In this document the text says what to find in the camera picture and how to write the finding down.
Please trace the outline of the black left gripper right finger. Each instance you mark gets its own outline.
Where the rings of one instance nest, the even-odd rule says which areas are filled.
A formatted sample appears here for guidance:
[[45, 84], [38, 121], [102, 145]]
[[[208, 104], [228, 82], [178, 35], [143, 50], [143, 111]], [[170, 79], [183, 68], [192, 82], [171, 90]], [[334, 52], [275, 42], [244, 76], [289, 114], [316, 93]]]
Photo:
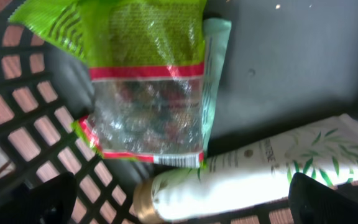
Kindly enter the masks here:
[[351, 184], [333, 190], [298, 172], [290, 183], [288, 203], [295, 223], [358, 224], [358, 190]]

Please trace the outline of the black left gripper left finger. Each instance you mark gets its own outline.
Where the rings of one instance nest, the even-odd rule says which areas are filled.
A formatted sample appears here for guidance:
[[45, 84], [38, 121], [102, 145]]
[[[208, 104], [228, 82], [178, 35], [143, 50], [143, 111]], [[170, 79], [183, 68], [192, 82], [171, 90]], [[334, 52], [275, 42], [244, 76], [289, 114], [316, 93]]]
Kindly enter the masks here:
[[0, 223], [68, 223], [76, 197], [74, 174], [60, 174], [1, 205]]

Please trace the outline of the white tube with gold cap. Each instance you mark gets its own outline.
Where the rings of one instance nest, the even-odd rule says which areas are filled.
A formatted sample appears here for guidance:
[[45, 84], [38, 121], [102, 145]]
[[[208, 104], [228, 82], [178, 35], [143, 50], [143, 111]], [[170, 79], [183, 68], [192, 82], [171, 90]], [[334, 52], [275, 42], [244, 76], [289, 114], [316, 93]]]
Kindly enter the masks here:
[[284, 198], [297, 172], [325, 186], [358, 180], [358, 121], [347, 114], [210, 157], [204, 169], [175, 169], [139, 184], [143, 223], [187, 220]]

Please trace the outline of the green snack bag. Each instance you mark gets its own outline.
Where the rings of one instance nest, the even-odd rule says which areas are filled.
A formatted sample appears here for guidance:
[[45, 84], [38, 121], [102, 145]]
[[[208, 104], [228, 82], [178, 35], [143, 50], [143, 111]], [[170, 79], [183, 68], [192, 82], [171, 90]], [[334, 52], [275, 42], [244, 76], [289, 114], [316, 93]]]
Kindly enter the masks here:
[[26, 1], [10, 16], [84, 62], [94, 109], [72, 128], [104, 159], [203, 162], [204, 1]]

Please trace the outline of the teal wet wipes packet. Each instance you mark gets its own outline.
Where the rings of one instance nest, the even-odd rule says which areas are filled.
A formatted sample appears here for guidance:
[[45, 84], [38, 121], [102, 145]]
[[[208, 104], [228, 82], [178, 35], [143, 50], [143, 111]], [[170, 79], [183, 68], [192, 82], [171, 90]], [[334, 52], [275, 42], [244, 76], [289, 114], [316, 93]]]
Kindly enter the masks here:
[[203, 34], [206, 41], [202, 91], [202, 133], [203, 152], [205, 154], [208, 153], [219, 82], [223, 72], [231, 27], [231, 21], [225, 19], [210, 18], [203, 21]]

